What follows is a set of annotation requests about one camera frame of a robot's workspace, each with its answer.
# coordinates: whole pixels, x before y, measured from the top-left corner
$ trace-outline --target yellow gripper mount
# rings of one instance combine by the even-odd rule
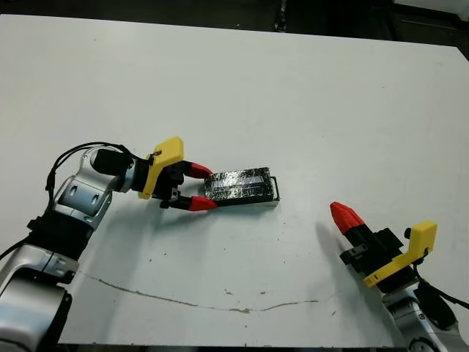
[[[149,199],[156,186],[158,176],[164,167],[177,163],[184,158],[184,143],[180,137],[172,137],[155,147],[152,154],[147,159],[152,160],[148,169],[148,177],[139,197]]]
[[[410,242],[407,252],[394,257],[390,263],[368,275],[364,279],[366,286],[375,286],[385,278],[431,252],[435,244],[436,235],[437,225],[434,222],[425,221],[414,225],[410,231]]]

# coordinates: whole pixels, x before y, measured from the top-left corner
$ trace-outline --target battery pack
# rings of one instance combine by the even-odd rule
[[[270,176],[268,167],[230,172],[219,172],[206,176],[205,197],[219,207],[271,202],[280,200],[277,179]]]

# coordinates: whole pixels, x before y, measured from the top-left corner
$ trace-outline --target black cable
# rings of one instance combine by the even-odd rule
[[[13,252],[15,249],[17,249],[18,247],[22,246],[23,243],[26,242],[26,238],[23,238],[21,241],[18,241],[17,243],[15,243],[13,246],[11,246],[9,249],[7,249],[5,252],[1,253],[0,254],[0,260],[2,260],[3,258],[5,258],[8,254],[10,254],[11,252]]]
[[[435,293],[437,293],[440,297],[444,298],[445,300],[447,300],[448,302],[451,302],[453,304],[458,304],[466,309],[469,309],[469,303],[467,302],[464,302],[464,301],[461,301],[460,299],[457,299],[453,296],[450,296],[449,294],[447,293],[444,293],[442,290],[438,290],[436,287],[434,286],[431,286],[430,283],[428,283],[428,281],[426,281],[425,279],[422,278],[422,276],[420,276],[420,274],[418,273],[418,270],[417,270],[417,266],[419,264],[421,264],[423,262],[423,260],[419,260],[418,262],[415,262],[413,263],[413,270],[415,271],[416,273],[416,276],[417,276],[417,279],[418,281],[420,282],[420,285],[423,285],[423,286],[426,286],[428,287],[429,289],[431,289],[432,291],[434,291]]]
[[[132,154],[129,149],[127,149],[126,147],[124,147],[122,144],[114,144],[114,143],[108,143],[108,142],[89,142],[89,143],[83,143],[83,144],[80,144],[80,145],[77,145],[76,147],[73,147],[69,150],[67,150],[65,153],[62,153],[55,161],[55,163],[53,163],[53,166],[47,176],[47,180],[46,180],[46,183],[45,183],[45,190],[48,192],[48,205],[47,205],[47,208],[45,209],[46,211],[47,210],[50,210],[52,208],[52,204],[53,204],[53,190],[55,189],[55,183],[56,183],[56,171],[57,169],[65,162],[67,161],[67,159],[72,156],[73,154],[75,154],[76,152],[80,151],[80,150],[85,150],[85,149],[89,149],[90,147],[98,147],[98,146],[104,146],[104,147],[114,147],[118,150],[120,150],[121,152],[123,153],[127,153],[130,157],[136,159],[136,160],[142,160],[141,158],[139,158],[138,156]],[[28,236],[25,237],[24,239],[18,241],[17,243],[13,244],[9,249],[7,249],[6,251],[4,251],[3,253],[0,254],[0,260],[2,260],[3,258],[5,258],[8,254],[10,254],[11,252],[13,252],[15,249],[19,248],[20,246],[22,246],[26,240],[28,239]]]

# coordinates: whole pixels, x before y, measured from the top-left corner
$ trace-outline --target white tabletop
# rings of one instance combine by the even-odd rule
[[[350,245],[332,201],[406,244],[406,227],[437,222],[421,274],[469,299],[469,63],[457,49],[15,15],[0,16],[0,48],[1,248],[42,215],[51,164],[82,142],[144,156],[179,135],[186,160],[278,178],[267,210],[115,194],[62,342],[401,345],[378,291],[339,259]],[[77,169],[74,158],[57,184]]]

